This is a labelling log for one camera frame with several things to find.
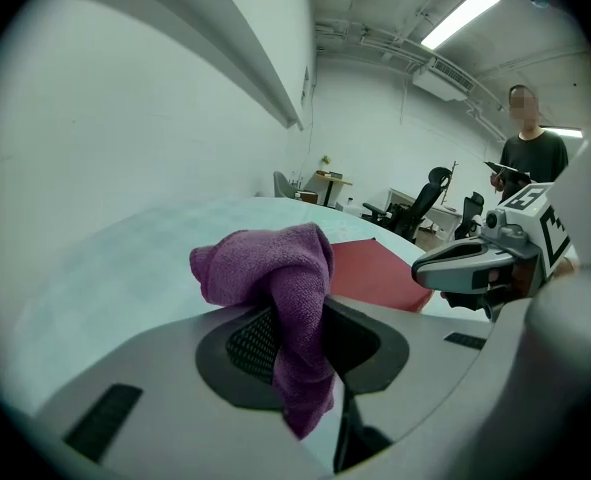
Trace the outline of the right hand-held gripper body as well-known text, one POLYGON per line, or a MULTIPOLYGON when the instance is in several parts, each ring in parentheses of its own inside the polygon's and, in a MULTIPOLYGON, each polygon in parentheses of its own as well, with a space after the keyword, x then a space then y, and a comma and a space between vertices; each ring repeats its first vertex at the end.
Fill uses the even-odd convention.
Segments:
POLYGON ((529 298, 575 272, 568 232, 549 198, 551 183, 531 183, 488 211, 481 236, 514 258, 511 287, 529 298))

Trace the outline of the white desk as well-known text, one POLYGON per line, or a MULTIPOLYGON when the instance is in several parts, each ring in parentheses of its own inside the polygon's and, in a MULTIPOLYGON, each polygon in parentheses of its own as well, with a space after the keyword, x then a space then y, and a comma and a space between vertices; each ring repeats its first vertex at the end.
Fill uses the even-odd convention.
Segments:
MULTIPOLYGON (((385 206, 389 204, 402 204, 410 206, 416 197, 404 192, 390 188, 385 206)), ((451 233, 460 224, 462 215, 454 210, 449 210, 439 204, 433 205, 426 213, 425 218, 436 225, 440 230, 451 233)))

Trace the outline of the black office chair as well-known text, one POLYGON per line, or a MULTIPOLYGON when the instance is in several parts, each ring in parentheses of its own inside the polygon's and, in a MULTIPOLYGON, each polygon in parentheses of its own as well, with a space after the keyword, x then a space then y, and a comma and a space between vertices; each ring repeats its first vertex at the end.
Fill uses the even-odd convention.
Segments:
POLYGON ((453 235, 456 240, 473 235, 481 226, 483 206, 484 198, 477 192, 464 199, 462 219, 453 235))
POLYGON ((439 197, 448 189, 452 171, 446 167, 435 167, 428 181, 421 188, 415 201, 410 205, 389 204, 384 209, 364 203, 365 212, 361 218, 382 227, 405 240, 415 243, 417 231, 425 219, 427 211, 436 204, 439 197))

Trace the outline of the light blue flowered tablecloth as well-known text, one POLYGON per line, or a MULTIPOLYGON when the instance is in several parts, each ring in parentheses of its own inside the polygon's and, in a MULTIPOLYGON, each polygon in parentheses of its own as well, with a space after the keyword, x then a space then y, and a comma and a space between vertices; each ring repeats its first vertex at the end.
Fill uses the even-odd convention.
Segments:
MULTIPOLYGON (((238 229, 281 229, 315 222, 334 243, 374 238, 406 262, 424 251, 355 216, 290 199, 216 199, 160 207, 115 223, 79 243, 19 318, 5 389, 10 401, 35 413, 74 375, 136 334, 206 313, 189 272, 192 248, 238 229)), ((35 430, 35 445, 65 480, 313 480, 275 447, 253 457, 242 473, 239 446, 209 444, 190 431, 191 452, 211 452, 211 466, 172 461, 151 472, 112 473, 35 430)))

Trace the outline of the grey shell chair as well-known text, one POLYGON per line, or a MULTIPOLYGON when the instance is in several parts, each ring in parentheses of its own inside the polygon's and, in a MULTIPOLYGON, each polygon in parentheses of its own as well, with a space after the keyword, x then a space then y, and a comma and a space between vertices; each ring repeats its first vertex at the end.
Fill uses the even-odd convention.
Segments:
POLYGON ((295 199, 297 189, 293 186, 286 176, 279 172, 275 171, 273 173, 273 187, 274 187, 274 196, 276 198, 288 198, 288 199, 295 199))

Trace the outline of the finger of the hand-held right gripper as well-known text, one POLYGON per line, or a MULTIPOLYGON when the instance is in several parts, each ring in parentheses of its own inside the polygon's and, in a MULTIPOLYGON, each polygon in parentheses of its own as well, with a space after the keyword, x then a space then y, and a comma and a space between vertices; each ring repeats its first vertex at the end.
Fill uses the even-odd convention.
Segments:
POLYGON ((411 276, 420 286, 448 293, 485 293, 492 272, 510 271, 515 258, 487 242, 482 253, 426 252, 411 266, 411 276))
POLYGON ((467 237, 441 244, 432 253, 482 253, 487 248, 487 242, 480 237, 467 237))

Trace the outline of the red book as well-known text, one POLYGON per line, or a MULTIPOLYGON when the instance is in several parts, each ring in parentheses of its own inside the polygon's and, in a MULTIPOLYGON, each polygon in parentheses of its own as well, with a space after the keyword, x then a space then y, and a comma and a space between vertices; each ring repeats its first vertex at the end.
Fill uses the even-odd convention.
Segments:
POLYGON ((330 293, 411 313, 420 312, 433 292, 411 276, 411 267, 375 238, 335 243, 330 293))

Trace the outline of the white ceiling air conditioner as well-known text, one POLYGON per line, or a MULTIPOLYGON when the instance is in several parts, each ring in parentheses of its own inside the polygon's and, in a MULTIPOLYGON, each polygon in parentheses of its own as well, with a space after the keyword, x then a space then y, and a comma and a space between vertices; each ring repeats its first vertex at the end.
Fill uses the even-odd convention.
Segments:
POLYGON ((446 102, 462 102, 470 96, 475 88, 472 78, 437 57, 430 58, 413 72, 412 83, 446 102))

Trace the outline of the small wooden table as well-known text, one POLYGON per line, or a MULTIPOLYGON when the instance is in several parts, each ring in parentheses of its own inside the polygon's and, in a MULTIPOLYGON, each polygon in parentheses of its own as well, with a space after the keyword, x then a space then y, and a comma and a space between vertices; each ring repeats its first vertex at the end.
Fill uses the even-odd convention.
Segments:
POLYGON ((339 184, 340 186, 352 186, 353 185, 352 182, 347 181, 343 178, 338 178, 336 176, 333 176, 330 172, 322 173, 321 171, 317 171, 315 173, 314 177, 321 180, 321 181, 326 182, 326 191, 324 193, 324 199, 323 199, 323 206, 324 207, 329 206, 331 194, 332 194, 333 188, 336 184, 339 184))

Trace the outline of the clipboard with paper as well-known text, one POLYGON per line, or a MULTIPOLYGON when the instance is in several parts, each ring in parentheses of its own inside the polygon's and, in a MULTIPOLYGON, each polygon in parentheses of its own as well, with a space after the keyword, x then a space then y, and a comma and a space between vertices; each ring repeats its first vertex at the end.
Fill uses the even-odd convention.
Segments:
POLYGON ((524 183, 526 185, 531 183, 529 175, 517 169, 491 161, 485 161, 484 164, 493 171, 495 176, 503 179, 505 183, 524 183))

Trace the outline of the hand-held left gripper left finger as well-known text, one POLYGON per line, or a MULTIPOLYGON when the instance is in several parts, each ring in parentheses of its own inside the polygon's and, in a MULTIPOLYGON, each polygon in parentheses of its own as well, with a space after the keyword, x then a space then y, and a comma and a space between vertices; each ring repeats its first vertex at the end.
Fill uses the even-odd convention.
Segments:
POLYGON ((40 429, 85 480, 328 480, 289 428, 271 307, 233 306, 127 340, 59 388, 40 429))

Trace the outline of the purple cloth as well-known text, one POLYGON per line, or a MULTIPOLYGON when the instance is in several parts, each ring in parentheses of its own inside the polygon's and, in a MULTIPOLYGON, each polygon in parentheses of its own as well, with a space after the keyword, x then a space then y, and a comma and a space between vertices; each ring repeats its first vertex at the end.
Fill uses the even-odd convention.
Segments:
POLYGON ((291 431, 306 438, 334 405, 335 373, 322 346, 323 305, 334 273, 325 234, 314 223, 240 230, 193 249, 189 263, 210 304, 274 302, 282 344, 272 384, 291 431))

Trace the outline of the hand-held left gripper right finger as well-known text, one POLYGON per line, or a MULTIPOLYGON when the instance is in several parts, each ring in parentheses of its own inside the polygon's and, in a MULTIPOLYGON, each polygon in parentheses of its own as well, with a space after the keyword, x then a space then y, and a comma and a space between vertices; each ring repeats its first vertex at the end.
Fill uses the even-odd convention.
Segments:
POLYGON ((453 392, 491 332, 488 323, 324 301, 324 353, 343 385, 333 470, 406 437, 453 392))

